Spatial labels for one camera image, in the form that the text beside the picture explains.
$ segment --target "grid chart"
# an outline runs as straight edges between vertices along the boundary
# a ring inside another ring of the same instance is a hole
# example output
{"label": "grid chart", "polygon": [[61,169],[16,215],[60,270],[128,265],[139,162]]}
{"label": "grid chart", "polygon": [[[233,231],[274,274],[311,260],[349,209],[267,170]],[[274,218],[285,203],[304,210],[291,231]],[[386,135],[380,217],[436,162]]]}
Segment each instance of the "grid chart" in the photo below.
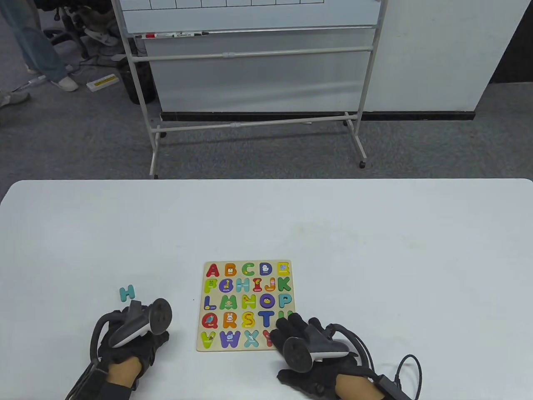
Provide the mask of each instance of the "grid chart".
{"label": "grid chart", "polygon": [[123,11],[317,4],[325,0],[121,0]]}

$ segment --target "black baseboard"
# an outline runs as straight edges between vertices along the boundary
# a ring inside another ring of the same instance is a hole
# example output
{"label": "black baseboard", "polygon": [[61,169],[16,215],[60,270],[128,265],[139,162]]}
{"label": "black baseboard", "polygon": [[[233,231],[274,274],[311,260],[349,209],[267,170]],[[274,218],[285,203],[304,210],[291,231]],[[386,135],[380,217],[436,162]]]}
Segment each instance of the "black baseboard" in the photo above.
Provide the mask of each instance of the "black baseboard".
{"label": "black baseboard", "polygon": [[[161,113],[164,122],[257,122],[276,119],[316,118],[344,115],[344,113]],[[471,121],[475,111],[376,111],[363,113],[363,121]]]}

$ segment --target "power strip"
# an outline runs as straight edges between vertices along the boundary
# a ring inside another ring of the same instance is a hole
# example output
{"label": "power strip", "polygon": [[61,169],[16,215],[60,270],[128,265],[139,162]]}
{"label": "power strip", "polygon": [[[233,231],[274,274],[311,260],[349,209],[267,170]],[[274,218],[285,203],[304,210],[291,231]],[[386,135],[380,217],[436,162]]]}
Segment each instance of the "power strip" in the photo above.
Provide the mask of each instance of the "power strip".
{"label": "power strip", "polygon": [[107,75],[103,78],[97,79],[96,81],[92,81],[87,83],[87,88],[91,92],[96,92],[100,89],[103,89],[104,87],[108,87],[113,85],[114,83],[118,82],[118,77],[115,74]]}

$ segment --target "metal frame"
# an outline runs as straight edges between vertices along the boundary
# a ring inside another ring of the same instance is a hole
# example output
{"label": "metal frame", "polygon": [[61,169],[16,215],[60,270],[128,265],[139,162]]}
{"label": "metal frame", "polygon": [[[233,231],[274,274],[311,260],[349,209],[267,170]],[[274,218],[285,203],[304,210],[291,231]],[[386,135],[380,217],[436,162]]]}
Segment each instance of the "metal frame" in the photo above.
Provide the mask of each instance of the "metal frame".
{"label": "metal frame", "polygon": [[[197,131],[203,129],[218,129],[218,128],[239,128],[244,126],[266,126],[266,125],[286,125],[286,124],[305,124],[313,122],[324,121],[343,121],[350,132],[352,138],[352,144],[355,146],[356,151],[361,155],[360,168],[365,168],[367,155],[365,149],[359,139],[359,129],[361,127],[361,116],[365,108],[365,102],[368,94],[368,88],[370,85],[370,78],[372,77],[372,71],[374,69],[374,61],[376,58],[376,52],[379,44],[379,38],[381,37],[381,31],[383,29],[383,21],[385,18],[385,12],[389,0],[381,0],[381,6],[379,9],[379,17],[376,25],[358,25],[351,27],[319,27],[319,28],[291,28],[291,29],[258,29],[258,30],[232,30],[232,31],[210,31],[210,34],[216,33],[228,33],[228,32],[263,32],[263,31],[287,31],[287,30],[313,30],[313,29],[373,29],[374,40],[371,46],[356,46],[356,47],[331,47],[326,49],[301,49],[301,50],[282,50],[282,51],[260,51],[260,52],[225,52],[214,54],[192,54],[192,55],[169,55],[161,57],[137,57],[132,54],[130,43],[128,41],[128,34],[126,32],[125,24],[122,24],[121,18],[118,17],[119,13],[122,13],[119,0],[111,0],[115,15],[117,15],[118,28],[120,30],[120,36],[122,43],[124,44],[124,50],[132,72],[133,83],[137,96],[139,97],[139,104],[141,106],[142,115],[144,118],[144,124],[146,126],[150,144],[152,146],[152,161],[150,163],[150,177],[158,179],[157,171],[157,159],[159,154],[159,147],[161,143],[161,134],[166,132],[183,132],[183,131]],[[370,52],[368,59],[368,66],[365,74],[365,80],[363,83],[361,97],[359,100],[359,108],[356,114],[350,114],[345,112],[344,115],[332,116],[332,117],[316,117],[316,118],[296,118],[296,119],[280,119],[277,121],[258,121],[258,122],[233,122],[230,124],[216,124],[216,125],[197,125],[197,126],[181,126],[181,127],[169,127],[161,128],[157,125],[153,128],[150,124],[150,117],[144,101],[144,95],[142,93],[141,83],[139,76],[137,75],[137,69],[135,63],[142,61],[169,61],[169,60],[202,60],[202,59],[231,59],[231,58],[243,58],[243,57],[276,57],[279,55],[300,55],[300,54],[329,54],[329,53],[349,53],[349,52]]]}

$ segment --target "white shoe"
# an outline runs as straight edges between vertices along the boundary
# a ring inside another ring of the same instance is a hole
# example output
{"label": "white shoe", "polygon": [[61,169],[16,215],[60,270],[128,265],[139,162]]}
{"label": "white shoe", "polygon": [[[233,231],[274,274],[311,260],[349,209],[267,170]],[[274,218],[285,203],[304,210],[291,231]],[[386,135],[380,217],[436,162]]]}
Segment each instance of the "white shoe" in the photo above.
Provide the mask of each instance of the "white shoe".
{"label": "white shoe", "polygon": [[74,90],[78,89],[78,84],[74,82],[69,76],[63,78],[59,82],[52,83],[61,90],[64,90],[65,92],[73,92]]}
{"label": "white shoe", "polygon": [[29,74],[37,75],[41,73],[40,71],[36,69],[31,69],[30,67],[28,67],[28,64],[24,64],[24,65],[26,66],[26,71],[28,71]]}
{"label": "white shoe", "polygon": [[0,108],[5,106],[13,106],[21,104],[30,99],[30,94],[27,92],[8,93],[4,96],[0,93]]}
{"label": "white shoe", "polygon": [[110,36],[109,34],[103,34],[100,32],[95,32],[93,30],[85,28],[85,34],[100,43],[103,43],[106,46],[113,47],[118,44],[118,39]]}

